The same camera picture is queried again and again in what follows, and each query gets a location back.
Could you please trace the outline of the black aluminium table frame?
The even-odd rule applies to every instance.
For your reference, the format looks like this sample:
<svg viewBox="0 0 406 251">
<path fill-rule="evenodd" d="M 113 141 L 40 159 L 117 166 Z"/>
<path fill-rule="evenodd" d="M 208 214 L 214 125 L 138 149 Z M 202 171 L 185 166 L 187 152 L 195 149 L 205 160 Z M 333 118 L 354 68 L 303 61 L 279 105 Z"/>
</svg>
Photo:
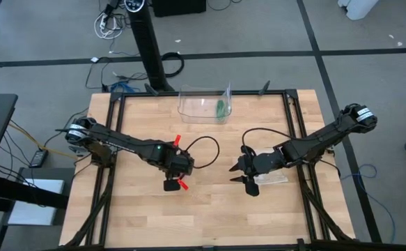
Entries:
<svg viewBox="0 0 406 251">
<path fill-rule="evenodd" d="M 285 183 L 259 187 L 252 197 L 235 182 L 232 166 L 246 144 L 262 153 L 286 141 L 289 121 L 296 121 L 293 102 L 281 94 L 233 95 L 227 121 L 206 115 L 184 122 L 179 107 L 212 109 L 214 91 L 186 91 L 183 97 L 131 97 L 109 108 L 107 94 L 94 94 L 88 115 L 97 122 L 120 121 L 121 131 L 139 139 L 178 140 L 196 169 L 185 188 L 166 192 L 165 175 L 137 155 L 121 151 L 109 207 L 106 248 L 209 247 L 293 244 L 307 241 L 297 170 L 284 169 Z"/>
</svg>

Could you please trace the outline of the black box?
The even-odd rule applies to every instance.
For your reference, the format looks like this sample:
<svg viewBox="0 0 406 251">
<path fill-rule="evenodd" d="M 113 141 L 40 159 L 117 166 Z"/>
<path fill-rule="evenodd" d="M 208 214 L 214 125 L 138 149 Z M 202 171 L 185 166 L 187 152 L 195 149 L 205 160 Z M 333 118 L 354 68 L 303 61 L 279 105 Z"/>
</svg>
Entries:
<svg viewBox="0 0 406 251">
<path fill-rule="evenodd" d="M 151 0 L 156 17 L 203 13 L 207 0 Z"/>
</svg>

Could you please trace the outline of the black power plug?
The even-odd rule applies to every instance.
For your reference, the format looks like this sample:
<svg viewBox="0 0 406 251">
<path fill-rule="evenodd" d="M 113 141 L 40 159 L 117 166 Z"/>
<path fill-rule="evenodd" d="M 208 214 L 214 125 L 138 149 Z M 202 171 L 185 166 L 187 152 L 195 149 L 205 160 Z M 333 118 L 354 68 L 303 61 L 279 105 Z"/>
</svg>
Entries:
<svg viewBox="0 0 406 251">
<path fill-rule="evenodd" d="M 103 13 L 105 15 L 110 15 L 113 13 L 115 9 L 119 6 L 119 1 L 120 0 L 109 0 L 109 3 L 106 5 L 105 9 L 103 10 Z"/>
</svg>

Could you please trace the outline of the clear plastic zip bag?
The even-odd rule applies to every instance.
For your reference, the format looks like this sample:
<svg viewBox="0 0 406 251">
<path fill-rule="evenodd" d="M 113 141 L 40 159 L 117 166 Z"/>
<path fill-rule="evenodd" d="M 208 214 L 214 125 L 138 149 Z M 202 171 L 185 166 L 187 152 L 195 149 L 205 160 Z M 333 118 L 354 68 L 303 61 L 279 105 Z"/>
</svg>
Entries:
<svg viewBox="0 0 406 251">
<path fill-rule="evenodd" d="M 251 168 L 253 167 L 251 158 L 247 157 L 245 155 L 240 156 L 237 160 L 237 163 L 240 163 L 241 165 L 244 166 L 243 171 L 245 171 L 245 170 L 251 171 Z M 244 174 L 242 176 L 246 176 L 247 181 L 253 181 L 257 185 L 270 185 L 270 184 L 288 182 L 287 176 L 283 173 L 283 171 L 281 169 L 267 173 L 267 174 L 258 174 L 255 176 L 252 176 L 252 175 L 248 176 L 248 175 Z"/>
</svg>

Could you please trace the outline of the bagged green bandage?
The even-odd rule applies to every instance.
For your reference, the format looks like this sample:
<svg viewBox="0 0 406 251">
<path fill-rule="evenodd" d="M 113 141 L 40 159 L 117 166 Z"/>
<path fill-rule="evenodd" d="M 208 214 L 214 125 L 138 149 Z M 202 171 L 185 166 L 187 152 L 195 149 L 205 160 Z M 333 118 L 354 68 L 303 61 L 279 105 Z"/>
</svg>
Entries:
<svg viewBox="0 0 406 251">
<path fill-rule="evenodd" d="M 231 115 L 231 84 L 228 84 L 226 90 L 217 101 L 216 115 L 218 123 L 225 123 Z"/>
</svg>

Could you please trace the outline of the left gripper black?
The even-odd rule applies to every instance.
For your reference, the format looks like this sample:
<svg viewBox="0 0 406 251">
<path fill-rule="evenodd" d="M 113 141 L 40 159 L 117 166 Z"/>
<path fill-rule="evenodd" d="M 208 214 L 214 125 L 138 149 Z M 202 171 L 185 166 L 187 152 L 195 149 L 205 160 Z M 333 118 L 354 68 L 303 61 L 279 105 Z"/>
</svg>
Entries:
<svg viewBox="0 0 406 251">
<path fill-rule="evenodd" d="M 165 162 L 160 165 L 160 170 L 165 173 L 163 189 L 165 192 L 181 189 L 182 178 L 192 174 L 194 159 L 188 153 L 170 153 Z"/>
</svg>

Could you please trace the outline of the white box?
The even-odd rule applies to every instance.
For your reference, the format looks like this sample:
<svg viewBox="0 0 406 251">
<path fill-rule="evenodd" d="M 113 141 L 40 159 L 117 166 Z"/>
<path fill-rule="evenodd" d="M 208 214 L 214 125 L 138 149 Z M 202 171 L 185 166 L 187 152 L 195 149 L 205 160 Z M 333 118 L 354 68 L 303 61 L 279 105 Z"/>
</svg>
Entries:
<svg viewBox="0 0 406 251">
<path fill-rule="evenodd" d="M 27 178 L 26 181 L 32 182 L 41 189 L 58 194 L 62 193 L 65 185 L 63 180 Z M 9 216 L 8 224 L 51 226 L 54 223 L 56 212 L 57 209 L 54 207 L 41 207 L 36 204 L 16 201 Z"/>
</svg>

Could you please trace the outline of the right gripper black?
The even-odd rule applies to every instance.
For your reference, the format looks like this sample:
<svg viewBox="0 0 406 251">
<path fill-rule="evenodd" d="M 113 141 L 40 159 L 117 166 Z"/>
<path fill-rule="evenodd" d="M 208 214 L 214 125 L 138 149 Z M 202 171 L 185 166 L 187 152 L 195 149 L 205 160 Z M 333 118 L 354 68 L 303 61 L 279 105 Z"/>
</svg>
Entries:
<svg viewBox="0 0 406 251">
<path fill-rule="evenodd" d="M 271 153 L 261 153 L 258 155 L 248 146 L 242 146 L 240 150 L 243 155 L 251 158 L 253 167 L 251 168 L 251 171 L 243 171 L 244 166 L 237 163 L 230 168 L 230 171 L 240 170 L 248 176 L 255 176 L 258 174 L 267 174 L 283 167 L 283 154 L 280 150 L 274 150 Z M 231 178 L 230 181 L 243 183 L 245 186 L 245 192 L 252 197 L 256 197 L 260 194 L 258 185 L 253 181 L 247 181 L 246 176 Z"/>
</svg>

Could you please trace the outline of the black tower fan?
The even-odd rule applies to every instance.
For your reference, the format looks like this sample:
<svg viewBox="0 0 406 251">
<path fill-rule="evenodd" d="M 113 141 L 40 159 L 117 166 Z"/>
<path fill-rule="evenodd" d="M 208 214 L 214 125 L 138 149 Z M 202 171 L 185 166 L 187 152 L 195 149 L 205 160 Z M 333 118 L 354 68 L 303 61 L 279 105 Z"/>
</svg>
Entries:
<svg viewBox="0 0 406 251">
<path fill-rule="evenodd" d="M 147 0 L 123 0 L 123 3 L 151 87 L 156 91 L 174 91 L 166 80 Z"/>
</svg>

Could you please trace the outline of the clear plastic bin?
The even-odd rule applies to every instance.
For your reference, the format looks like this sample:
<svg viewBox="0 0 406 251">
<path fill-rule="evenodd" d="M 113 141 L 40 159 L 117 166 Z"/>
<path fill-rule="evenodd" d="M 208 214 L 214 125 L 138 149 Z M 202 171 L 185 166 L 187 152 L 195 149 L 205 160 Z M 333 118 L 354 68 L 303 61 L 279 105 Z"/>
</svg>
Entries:
<svg viewBox="0 0 406 251">
<path fill-rule="evenodd" d="M 216 108 L 223 89 L 184 85 L 178 94 L 178 113 L 185 123 L 225 124 L 217 122 Z"/>
</svg>

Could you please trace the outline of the black power adapter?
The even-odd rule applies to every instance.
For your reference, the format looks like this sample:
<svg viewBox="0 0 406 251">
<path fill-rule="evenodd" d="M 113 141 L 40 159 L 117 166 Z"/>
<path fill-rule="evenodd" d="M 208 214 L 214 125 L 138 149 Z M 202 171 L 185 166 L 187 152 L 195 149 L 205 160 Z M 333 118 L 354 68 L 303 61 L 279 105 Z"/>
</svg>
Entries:
<svg viewBox="0 0 406 251">
<path fill-rule="evenodd" d="M 48 154 L 49 153 L 47 150 L 37 150 L 30 161 L 29 167 L 30 168 L 42 167 Z"/>
</svg>

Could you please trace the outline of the white plastic object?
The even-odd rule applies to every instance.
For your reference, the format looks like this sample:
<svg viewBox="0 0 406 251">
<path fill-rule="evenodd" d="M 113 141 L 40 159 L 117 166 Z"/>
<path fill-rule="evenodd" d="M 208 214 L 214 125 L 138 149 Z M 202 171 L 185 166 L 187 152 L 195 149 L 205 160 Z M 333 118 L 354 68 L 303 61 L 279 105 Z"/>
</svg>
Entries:
<svg viewBox="0 0 406 251">
<path fill-rule="evenodd" d="M 346 9 L 350 20 L 361 20 L 373 9 L 379 0 L 338 0 L 338 6 Z"/>
</svg>

